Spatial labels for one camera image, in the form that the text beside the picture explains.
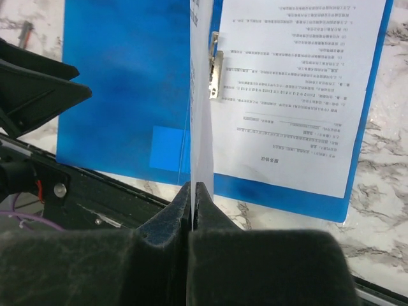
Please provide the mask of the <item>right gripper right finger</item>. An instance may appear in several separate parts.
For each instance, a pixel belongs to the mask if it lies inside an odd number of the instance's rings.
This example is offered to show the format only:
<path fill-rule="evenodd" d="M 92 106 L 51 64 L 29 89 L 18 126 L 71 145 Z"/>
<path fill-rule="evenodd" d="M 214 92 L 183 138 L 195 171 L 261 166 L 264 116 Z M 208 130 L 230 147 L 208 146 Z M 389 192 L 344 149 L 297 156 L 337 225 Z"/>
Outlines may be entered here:
<path fill-rule="evenodd" d="M 195 187 L 189 305 L 359 305 L 340 245 L 313 229 L 242 230 Z"/>

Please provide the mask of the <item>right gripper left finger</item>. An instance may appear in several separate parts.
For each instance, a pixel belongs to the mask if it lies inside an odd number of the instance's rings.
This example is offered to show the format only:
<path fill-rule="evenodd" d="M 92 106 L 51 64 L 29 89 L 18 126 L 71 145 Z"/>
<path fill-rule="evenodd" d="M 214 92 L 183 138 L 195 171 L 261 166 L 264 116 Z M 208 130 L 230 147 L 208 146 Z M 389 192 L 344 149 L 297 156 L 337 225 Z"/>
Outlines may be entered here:
<path fill-rule="evenodd" d="M 185 305 L 191 188 L 138 229 L 6 232 L 2 305 Z"/>

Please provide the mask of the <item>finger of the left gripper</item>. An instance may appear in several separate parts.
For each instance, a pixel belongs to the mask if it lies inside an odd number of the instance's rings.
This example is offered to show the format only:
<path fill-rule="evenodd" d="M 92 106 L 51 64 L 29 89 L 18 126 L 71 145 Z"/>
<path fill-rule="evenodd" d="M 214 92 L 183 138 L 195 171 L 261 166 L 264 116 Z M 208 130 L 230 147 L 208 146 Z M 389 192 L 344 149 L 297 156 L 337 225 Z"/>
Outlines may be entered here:
<path fill-rule="evenodd" d="M 18 48 L 3 39 L 1 39 L 1 59 L 15 66 L 63 80 L 72 80 L 80 75 L 74 66 Z"/>
<path fill-rule="evenodd" d="M 91 90 L 71 80 L 76 68 L 58 63 L 35 71 L 1 63 L 1 128 L 10 138 L 25 135 L 89 99 Z"/>

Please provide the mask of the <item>blue clip file folder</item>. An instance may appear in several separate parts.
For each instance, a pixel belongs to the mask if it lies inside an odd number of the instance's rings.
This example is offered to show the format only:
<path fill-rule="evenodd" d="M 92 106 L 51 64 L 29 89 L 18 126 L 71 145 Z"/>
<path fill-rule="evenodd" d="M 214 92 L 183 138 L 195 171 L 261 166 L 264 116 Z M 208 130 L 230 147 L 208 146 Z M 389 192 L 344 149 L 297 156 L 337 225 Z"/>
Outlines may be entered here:
<path fill-rule="evenodd" d="M 59 162 L 181 185 L 191 180 L 191 1 L 67 1 L 63 59 L 80 70 L 92 97 L 59 117 Z M 225 1 L 212 1 L 211 34 Z M 212 194 L 334 222 L 346 219 L 381 50 L 385 9 L 342 198 L 214 170 Z M 212 105 L 212 153 L 214 131 Z"/>

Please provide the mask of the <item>white printed paper sheet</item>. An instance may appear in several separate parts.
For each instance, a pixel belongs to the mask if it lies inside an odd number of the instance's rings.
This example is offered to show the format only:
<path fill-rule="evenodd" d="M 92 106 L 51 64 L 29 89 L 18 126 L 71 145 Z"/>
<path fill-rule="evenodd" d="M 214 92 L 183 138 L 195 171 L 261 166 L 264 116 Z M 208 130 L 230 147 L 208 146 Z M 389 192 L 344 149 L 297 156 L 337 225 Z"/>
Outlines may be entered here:
<path fill-rule="evenodd" d="M 212 1 L 190 2 L 190 84 L 191 84 L 191 196 L 202 182 L 209 193 L 214 190 L 212 125 L 209 91 L 208 43 Z"/>

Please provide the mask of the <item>metal folder clip mechanism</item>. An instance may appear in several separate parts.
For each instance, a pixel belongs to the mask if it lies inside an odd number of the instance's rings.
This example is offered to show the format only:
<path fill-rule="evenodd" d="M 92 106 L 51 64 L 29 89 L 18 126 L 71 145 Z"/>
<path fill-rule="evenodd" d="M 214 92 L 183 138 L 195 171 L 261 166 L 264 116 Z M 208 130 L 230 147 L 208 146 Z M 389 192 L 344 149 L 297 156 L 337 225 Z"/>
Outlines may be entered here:
<path fill-rule="evenodd" d="M 211 34 L 210 47 L 208 53 L 209 60 L 209 86 L 210 99 L 217 99 L 221 83 L 222 63 L 224 59 L 223 51 L 217 50 L 219 32 L 213 31 Z"/>

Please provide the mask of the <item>white chinese printed sheet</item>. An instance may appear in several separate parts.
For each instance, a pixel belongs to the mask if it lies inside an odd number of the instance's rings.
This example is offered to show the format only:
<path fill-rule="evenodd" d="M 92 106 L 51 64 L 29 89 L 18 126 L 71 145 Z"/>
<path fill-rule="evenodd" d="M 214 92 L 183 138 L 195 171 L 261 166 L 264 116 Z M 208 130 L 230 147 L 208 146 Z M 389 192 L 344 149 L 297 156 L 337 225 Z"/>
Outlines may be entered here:
<path fill-rule="evenodd" d="M 225 1 L 218 174 L 342 198 L 384 1 Z"/>

